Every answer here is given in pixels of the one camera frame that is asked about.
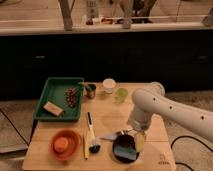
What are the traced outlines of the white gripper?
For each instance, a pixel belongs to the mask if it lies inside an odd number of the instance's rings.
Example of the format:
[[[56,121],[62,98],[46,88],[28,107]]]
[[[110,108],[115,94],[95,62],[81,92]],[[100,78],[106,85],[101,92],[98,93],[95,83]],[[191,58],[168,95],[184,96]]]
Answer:
[[[140,132],[144,132],[150,127],[151,115],[141,110],[133,110],[128,118],[127,124],[130,125],[132,129],[121,130],[121,135],[128,135],[133,130],[137,131],[138,133],[136,133],[134,137],[135,148],[137,152],[141,152],[144,148],[146,135]]]

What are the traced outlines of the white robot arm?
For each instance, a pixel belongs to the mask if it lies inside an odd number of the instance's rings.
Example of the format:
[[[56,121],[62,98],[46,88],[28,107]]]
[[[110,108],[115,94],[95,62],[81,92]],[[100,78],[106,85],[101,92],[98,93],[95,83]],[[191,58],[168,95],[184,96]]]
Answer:
[[[213,143],[213,111],[167,98],[165,88],[159,82],[128,83],[125,89],[132,101],[127,124],[133,130],[147,131],[152,116],[157,114]]]

